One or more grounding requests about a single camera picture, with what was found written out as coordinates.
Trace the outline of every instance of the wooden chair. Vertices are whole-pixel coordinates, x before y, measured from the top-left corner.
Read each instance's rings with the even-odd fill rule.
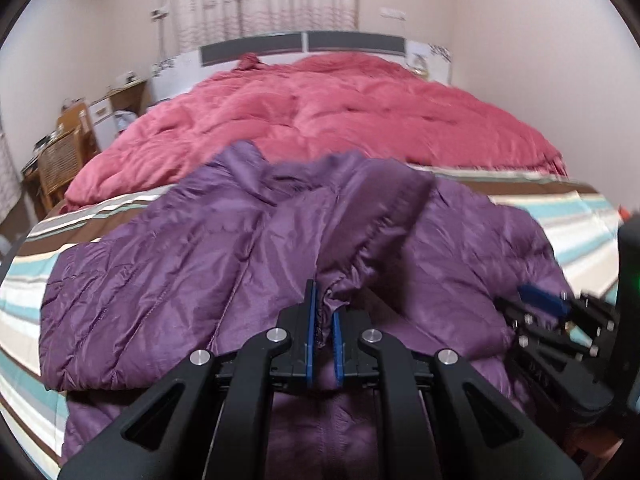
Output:
[[[40,186],[47,213],[64,198],[66,186],[84,166],[82,130],[75,128],[50,143],[38,156]]]
[[[80,128],[82,131],[82,156],[84,161],[91,160],[98,153],[98,145],[95,142],[95,134],[92,122],[84,101],[73,104],[62,112],[56,121],[56,131],[62,124],[62,131],[68,132]]]

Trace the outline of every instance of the gray headboard panel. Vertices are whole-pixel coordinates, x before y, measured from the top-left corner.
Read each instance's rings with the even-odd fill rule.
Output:
[[[281,32],[212,43],[200,47],[200,60],[202,66],[215,65],[238,59],[247,52],[263,55],[302,52],[302,35],[299,32]]]
[[[343,30],[313,30],[308,32],[309,52],[323,50],[359,50],[376,54],[397,54],[404,56],[404,38],[369,34],[368,32],[347,32]]]
[[[200,47],[202,66],[215,65],[238,59],[246,52],[261,56],[287,52],[322,52],[327,50],[359,50],[373,54],[395,54],[404,56],[404,38],[369,34],[368,32],[346,32],[342,30],[313,30],[309,32],[282,32],[251,36],[238,40],[222,41]]]

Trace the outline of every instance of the cable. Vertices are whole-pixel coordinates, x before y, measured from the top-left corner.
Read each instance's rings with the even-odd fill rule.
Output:
[[[166,9],[168,5],[166,0],[159,0],[159,1],[160,1],[160,9]],[[166,46],[164,44],[164,20],[165,19],[166,19],[166,16],[158,20],[158,51],[160,55],[160,59],[159,59],[160,61],[164,61],[167,58]]]

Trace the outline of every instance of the nightstand drawer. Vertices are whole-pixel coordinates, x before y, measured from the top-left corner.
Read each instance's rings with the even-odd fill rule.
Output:
[[[107,116],[105,120],[94,124],[95,142],[101,152],[106,150],[118,137],[118,125],[113,116]]]
[[[91,122],[93,124],[99,123],[110,115],[113,115],[113,108],[111,107],[111,101],[108,98],[89,106],[89,116],[91,117]]]

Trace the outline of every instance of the pink comforter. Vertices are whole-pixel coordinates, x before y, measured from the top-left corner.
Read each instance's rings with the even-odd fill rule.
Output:
[[[244,63],[140,117],[72,182],[67,210],[177,182],[251,139],[270,162],[356,148],[428,166],[565,174],[537,130],[471,94],[354,52]]]

